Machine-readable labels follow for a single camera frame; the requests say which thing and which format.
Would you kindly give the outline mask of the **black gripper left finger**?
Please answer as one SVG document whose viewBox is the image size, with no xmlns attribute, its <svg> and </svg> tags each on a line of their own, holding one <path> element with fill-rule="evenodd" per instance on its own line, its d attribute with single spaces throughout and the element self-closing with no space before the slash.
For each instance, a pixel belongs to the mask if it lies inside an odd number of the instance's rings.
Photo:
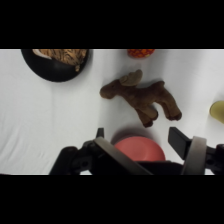
<svg viewBox="0 0 224 224">
<path fill-rule="evenodd" d="M 83 143 L 80 149 L 65 147 L 59 153 L 49 174 L 80 175 L 151 175 L 151 172 L 134 162 L 104 138 L 104 129 L 96 137 Z"/>
</svg>

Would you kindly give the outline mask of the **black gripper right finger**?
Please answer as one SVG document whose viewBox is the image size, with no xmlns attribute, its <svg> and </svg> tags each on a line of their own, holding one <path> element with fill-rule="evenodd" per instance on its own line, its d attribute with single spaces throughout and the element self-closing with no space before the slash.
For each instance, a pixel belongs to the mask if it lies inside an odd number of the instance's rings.
<svg viewBox="0 0 224 224">
<path fill-rule="evenodd" d="M 168 143 L 184 161 L 182 175 L 204 175 L 206 169 L 224 175 L 224 144 L 209 147 L 205 138 L 190 139 L 176 127 L 169 128 Z"/>
</svg>

